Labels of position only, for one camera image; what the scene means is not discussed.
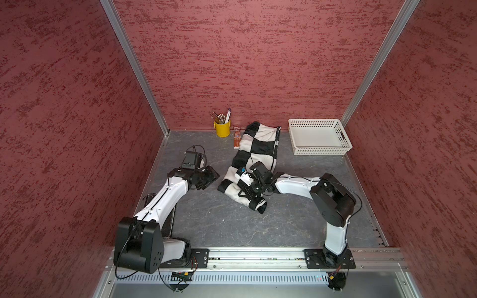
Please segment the black white checkered pillowcase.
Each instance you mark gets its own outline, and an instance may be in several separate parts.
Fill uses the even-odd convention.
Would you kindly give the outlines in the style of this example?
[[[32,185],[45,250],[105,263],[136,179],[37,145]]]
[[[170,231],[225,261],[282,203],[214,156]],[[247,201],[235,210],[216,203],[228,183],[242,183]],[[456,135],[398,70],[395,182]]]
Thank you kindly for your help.
[[[253,211],[264,213],[267,201],[263,196],[258,199],[238,197],[240,191],[238,169],[246,167],[249,170],[254,163],[261,161],[273,172],[277,163],[280,133],[280,126],[269,127],[259,122],[249,124],[242,135],[240,148],[232,160],[232,165],[217,190]]]

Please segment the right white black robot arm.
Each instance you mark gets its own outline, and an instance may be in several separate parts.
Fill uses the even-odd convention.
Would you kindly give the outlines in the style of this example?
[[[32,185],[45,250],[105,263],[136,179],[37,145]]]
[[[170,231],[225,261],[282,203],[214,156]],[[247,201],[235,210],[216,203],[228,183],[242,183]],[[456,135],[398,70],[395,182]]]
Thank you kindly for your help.
[[[341,268],[350,265],[350,250],[347,244],[347,228],[354,214],[356,198],[329,173],[321,177],[305,178],[285,173],[272,173],[262,162],[254,163],[249,170],[237,170],[240,191],[247,199],[261,199],[266,192],[293,194],[314,201],[327,222],[326,238],[320,264],[324,268]]]

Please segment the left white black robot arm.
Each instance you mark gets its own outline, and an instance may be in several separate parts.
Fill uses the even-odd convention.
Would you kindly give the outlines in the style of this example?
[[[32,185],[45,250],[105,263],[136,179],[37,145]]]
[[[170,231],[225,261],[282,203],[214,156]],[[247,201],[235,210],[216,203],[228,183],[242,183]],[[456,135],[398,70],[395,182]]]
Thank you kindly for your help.
[[[218,177],[211,166],[203,170],[176,168],[171,171],[164,186],[141,211],[118,223],[114,265],[152,274],[168,261],[189,263],[189,241],[164,237],[161,229],[191,187],[204,190]]]

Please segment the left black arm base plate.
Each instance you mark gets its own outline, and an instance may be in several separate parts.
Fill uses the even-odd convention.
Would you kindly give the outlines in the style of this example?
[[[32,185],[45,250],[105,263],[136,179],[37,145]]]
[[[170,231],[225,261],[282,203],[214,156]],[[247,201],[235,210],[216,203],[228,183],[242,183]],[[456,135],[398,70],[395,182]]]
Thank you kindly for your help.
[[[162,263],[160,269],[165,268],[185,268],[185,269],[204,269],[207,268],[210,249],[192,248],[184,252],[182,258],[170,260]]]

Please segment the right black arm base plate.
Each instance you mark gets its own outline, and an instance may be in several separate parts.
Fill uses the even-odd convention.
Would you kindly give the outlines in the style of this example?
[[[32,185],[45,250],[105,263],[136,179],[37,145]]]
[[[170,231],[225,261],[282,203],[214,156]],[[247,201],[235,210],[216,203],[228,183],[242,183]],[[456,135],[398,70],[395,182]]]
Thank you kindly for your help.
[[[336,255],[326,248],[304,249],[304,259],[308,269],[355,269],[356,264],[351,250],[346,247]]]

